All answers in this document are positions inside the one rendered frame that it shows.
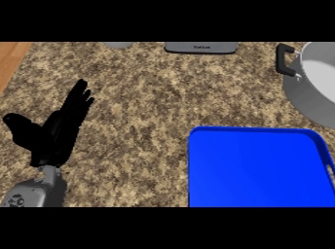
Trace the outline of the blue plastic tray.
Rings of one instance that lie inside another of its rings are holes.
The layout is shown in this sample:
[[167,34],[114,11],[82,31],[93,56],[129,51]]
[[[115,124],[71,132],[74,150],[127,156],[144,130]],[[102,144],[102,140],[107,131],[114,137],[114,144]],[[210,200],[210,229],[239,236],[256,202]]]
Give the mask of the blue plastic tray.
[[335,207],[335,164],[306,128],[200,126],[189,137],[192,207]]

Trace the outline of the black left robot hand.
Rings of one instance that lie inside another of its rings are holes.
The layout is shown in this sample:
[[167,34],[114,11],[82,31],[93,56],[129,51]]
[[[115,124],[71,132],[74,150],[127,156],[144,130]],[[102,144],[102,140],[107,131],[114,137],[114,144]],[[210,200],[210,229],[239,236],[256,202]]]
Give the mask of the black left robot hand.
[[62,108],[56,110],[45,124],[37,124],[24,115],[9,113],[3,122],[14,134],[14,142],[31,151],[33,167],[61,167],[73,154],[80,129],[95,98],[87,81],[80,79],[70,91]]

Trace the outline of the grey metal pot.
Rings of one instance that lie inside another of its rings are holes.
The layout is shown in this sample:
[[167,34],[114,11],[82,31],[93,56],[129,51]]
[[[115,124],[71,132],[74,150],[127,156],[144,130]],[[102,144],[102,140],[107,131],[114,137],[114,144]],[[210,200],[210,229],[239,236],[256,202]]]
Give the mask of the grey metal pot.
[[281,43],[276,72],[297,110],[315,123],[335,128],[335,42],[309,42],[300,51]]

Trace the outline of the grey round container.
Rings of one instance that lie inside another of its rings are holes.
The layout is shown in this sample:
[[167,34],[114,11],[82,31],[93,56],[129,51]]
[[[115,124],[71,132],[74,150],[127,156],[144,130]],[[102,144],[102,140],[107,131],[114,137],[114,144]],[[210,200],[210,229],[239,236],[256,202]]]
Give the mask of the grey round container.
[[111,49],[129,48],[135,42],[104,42],[104,45]]

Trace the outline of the dark grey flat appliance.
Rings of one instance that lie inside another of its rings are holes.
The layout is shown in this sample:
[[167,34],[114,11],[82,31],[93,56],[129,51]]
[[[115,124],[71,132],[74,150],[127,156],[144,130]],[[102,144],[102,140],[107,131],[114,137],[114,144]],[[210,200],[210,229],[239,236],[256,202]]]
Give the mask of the dark grey flat appliance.
[[169,53],[229,54],[238,49],[238,42],[167,42]]

